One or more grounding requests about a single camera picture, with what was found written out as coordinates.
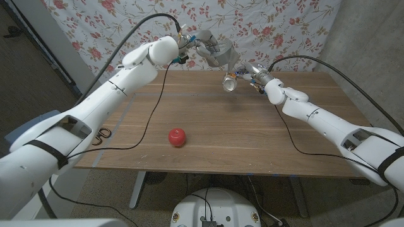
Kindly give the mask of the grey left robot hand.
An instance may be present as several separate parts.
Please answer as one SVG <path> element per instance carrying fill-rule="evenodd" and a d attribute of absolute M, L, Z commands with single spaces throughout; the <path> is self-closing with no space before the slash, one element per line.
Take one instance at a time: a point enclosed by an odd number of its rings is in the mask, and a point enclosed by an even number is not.
<path fill-rule="evenodd" d="M 219 62 L 214 56 L 219 52 L 218 41 L 209 30 L 197 30 L 183 35 L 186 47 L 195 47 L 197 54 L 204 57 L 211 67 L 218 67 Z"/>

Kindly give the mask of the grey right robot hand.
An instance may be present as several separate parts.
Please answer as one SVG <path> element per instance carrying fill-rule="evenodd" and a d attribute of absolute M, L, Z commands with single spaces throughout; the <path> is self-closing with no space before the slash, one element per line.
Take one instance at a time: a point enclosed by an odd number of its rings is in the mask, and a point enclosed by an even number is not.
<path fill-rule="evenodd" d="M 274 79 L 265 66 L 256 62 L 247 62 L 240 65 L 236 69 L 235 74 L 246 81 L 255 80 L 263 85 Z"/>

